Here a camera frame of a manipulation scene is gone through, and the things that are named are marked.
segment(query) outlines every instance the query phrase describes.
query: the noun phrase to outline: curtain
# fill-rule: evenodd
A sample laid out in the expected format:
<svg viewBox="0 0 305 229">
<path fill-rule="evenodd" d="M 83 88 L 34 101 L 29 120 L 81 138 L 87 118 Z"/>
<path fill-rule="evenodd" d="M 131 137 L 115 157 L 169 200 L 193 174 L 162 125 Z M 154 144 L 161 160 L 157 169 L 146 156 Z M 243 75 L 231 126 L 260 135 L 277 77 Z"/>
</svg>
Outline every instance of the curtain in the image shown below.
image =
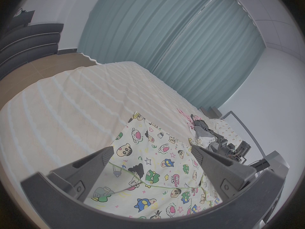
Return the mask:
<svg viewBox="0 0 305 229">
<path fill-rule="evenodd" d="M 134 61 L 197 108 L 219 107 L 264 50 L 236 0 L 98 0 L 78 52 Z"/>
</svg>

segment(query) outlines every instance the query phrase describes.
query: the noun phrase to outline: bed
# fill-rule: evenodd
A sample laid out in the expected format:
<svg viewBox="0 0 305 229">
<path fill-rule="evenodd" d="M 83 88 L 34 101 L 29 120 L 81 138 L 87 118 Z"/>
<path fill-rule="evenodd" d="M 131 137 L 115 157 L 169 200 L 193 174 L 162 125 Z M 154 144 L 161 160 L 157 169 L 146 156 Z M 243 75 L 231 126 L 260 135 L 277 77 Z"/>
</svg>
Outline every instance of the bed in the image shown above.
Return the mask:
<svg viewBox="0 0 305 229">
<path fill-rule="evenodd" d="M 41 228 L 20 181 L 109 146 L 135 110 L 184 143 L 191 133 L 177 111 L 211 120 L 134 62 L 80 67 L 39 80 L 0 111 L 1 180 Z"/>
</svg>

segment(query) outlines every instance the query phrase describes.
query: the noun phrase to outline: star print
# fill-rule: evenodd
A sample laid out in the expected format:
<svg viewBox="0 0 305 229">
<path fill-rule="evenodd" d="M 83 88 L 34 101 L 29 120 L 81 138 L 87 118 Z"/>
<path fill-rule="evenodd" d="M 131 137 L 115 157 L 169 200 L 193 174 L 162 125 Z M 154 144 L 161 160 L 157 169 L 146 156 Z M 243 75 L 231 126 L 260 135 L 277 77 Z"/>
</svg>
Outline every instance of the star print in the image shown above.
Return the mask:
<svg viewBox="0 0 305 229">
<path fill-rule="evenodd" d="M 151 161 L 152 161 L 151 159 L 149 159 L 149 158 L 146 157 L 146 160 L 144 160 L 144 161 L 146 162 L 147 165 L 152 165 L 152 164 L 151 164 Z"/>
<path fill-rule="evenodd" d="M 179 209 L 177 209 L 179 211 L 179 213 L 181 213 L 183 211 L 182 207 L 179 207 Z"/>
</svg>

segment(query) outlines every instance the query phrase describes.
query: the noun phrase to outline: wall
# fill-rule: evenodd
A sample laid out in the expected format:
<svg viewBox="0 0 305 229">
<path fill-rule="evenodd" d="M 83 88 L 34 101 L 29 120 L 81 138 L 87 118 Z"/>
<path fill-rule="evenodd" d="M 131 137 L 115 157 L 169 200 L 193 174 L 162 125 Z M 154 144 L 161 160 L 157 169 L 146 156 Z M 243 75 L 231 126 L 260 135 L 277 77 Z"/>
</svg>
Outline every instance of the wall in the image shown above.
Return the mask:
<svg viewBox="0 0 305 229">
<path fill-rule="evenodd" d="M 63 31 L 58 49 L 77 48 L 89 13 L 97 0 L 26 0 L 20 7 L 35 10 L 29 25 L 58 22 Z"/>
<path fill-rule="evenodd" d="M 305 64 L 266 48 L 254 70 L 219 108 L 232 110 L 265 154 L 278 151 L 290 169 L 276 211 L 284 204 L 305 167 Z"/>
<path fill-rule="evenodd" d="M 305 63 L 304 37 L 281 0 L 239 0 L 257 24 L 266 46 Z"/>
</svg>

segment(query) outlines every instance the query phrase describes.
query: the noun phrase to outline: pajamas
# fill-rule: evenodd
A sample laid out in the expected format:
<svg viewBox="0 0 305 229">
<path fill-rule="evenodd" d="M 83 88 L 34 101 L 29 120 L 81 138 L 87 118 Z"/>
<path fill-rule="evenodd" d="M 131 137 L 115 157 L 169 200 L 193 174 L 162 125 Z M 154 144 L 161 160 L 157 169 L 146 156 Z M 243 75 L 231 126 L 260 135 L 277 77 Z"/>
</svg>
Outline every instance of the pajamas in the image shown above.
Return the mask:
<svg viewBox="0 0 305 229">
<path fill-rule="evenodd" d="M 190 147 L 138 112 L 112 146 L 114 155 L 85 204 L 129 218 L 161 219 L 220 203 Z"/>
</svg>

